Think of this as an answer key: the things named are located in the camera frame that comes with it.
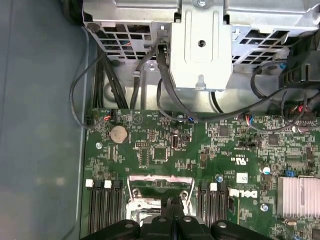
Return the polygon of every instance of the ram slot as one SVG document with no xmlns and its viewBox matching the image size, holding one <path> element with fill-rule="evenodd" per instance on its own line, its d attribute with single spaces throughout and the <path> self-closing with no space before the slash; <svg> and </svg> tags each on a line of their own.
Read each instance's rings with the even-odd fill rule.
<svg viewBox="0 0 320 240">
<path fill-rule="evenodd" d="M 228 189 L 224 184 L 218 186 L 219 194 L 219 219 L 217 220 L 227 220 L 227 210 L 228 210 Z"/>
<path fill-rule="evenodd" d="M 89 234 L 99 230 L 101 189 L 93 187 L 90 194 L 89 204 Z"/>
<path fill-rule="evenodd" d="M 114 202 L 115 202 L 115 214 L 113 223 L 119 222 L 121 220 L 122 212 L 122 188 L 117 188 L 114 190 Z"/>
<path fill-rule="evenodd" d="M 107 226 L 121 220 L 122 211 L 122 183 L 114 181 L 109 193 L 109 204 L 107 206 Z"/>
<path fill-rule="evenodd" d="M 219 218 L 219 201 L 218 201 L 218 192 L 211 191 L 208 194 L 208 204 L 207 204 L 207 221 L 205 224 L 210 227 L 217 219 Z"/>
<path fill-rule="evenodd" d="M 202 183 L 198 186 L 198 197 L 197 197 L 197 216 L 205 221 L 206 218 L 206 206 L 207 206 L 207 186 Z"/>
<path fill-rule="evenodd" d="M 101 190 L 99 229 L 103 229 L 107 227 L 108 205 L 109 205 L 109 189 L 103 189 Z"/>
</svg>

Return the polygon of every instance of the blue component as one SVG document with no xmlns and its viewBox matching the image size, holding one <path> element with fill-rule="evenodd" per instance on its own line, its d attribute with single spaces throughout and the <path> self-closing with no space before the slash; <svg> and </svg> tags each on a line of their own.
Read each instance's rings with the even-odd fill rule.
<svg viewBox="0 0 320 240">
<path fill-rule="evenodd" d="M 287 177 L 293 178 L 295 176 L 295 172 L 294 171 L 285 170 L 285 175 Z"/>
<path fill-rule="evenodd" d="M 294 240 L 302 240 L 302 238 L 299 237 L 299 236 L 297 236 L 297 235 L 293 236 L 293 239 L 294 239 Z"/>
<path fill-rule="evenodd" d="M 282 63 L 282 64 L 280 64 L 280 65 L 279 65 L 279 67 L 280 67 L 281 69 L 285 69 L 285 68 L 286 68 L 286 66 L 287 66 L 287 64 L 286 64 L 286 63 Z"/>
</svg>

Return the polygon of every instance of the blue connector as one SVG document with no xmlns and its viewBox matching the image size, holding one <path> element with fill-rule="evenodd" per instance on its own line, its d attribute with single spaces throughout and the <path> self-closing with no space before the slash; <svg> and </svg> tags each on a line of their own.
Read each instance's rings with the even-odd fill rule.
<svg viewBox="0 0 320 240">
<path fill-rule="evenodd" d="M 285 175 L 287 177 L 293 178 L 295 176 L 295 172 L 290 170 L 285 170 Z"/>
</svg>

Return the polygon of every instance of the microchip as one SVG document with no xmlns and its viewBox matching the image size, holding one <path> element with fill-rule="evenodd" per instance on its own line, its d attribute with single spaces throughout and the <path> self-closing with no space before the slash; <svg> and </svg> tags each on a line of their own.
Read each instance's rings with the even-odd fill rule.
<svg viewBox="0 0 320 240">
<path fill-rule="evenodd" d="M 167 160 L 167 149 L 166 148 L 155 148 L 154 149 L 155 160 Z"/>
<path fill-rule="evenodd" d="M 201 161 L 207 161 L 208 160 L 208 155 L 205 153 L 201 153 L 200 154 L 200 160 Z"/>
<path fill-rule="evenodd" d="M 270 134 L 268 137 L 268 145 L 278 146 L 279 136 L 277 134 Z"/>
<path fill-rule="evenodd" d="M 220 126 L 219 127 L 219 136 L 220 137 L 229 137 L 229 127 L 228 126 Z"/>
<path fill-rule="evenodd" d="M 182 142 L 190 142 L 190 136 L 189 135 L 183 135 L 182 136 Z"/>
<path fill-rule="evenodd" d="M 312 240 L 320 240 L 320 229 L 312 229 Z"/>
</svg>

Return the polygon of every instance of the green circuit board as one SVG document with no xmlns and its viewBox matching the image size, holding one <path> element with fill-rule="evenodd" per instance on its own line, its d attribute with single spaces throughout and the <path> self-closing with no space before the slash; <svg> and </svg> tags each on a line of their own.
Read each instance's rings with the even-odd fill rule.
<svg viewBox="0 0 320 240">
<path fill-rule="evenodd" d="M 94 109 L 92 123 L 109 111 Z M 188 214 L 207 225 L 226 219 L 273 238 L 319 240 L 320 220 L 277 212 L 279 177 L 319 176 L 319 129 L 261 133 L 241 117 L 197 123 L 152 110 L 112 112 L 86 134 L 81 237 L 121 219 L 159 214 L 128 212 L 134 198 L 182 196 Z M 266 129 L 284 124 L 278 116 L 255 116 L 253 123 Z"/>
</svg>

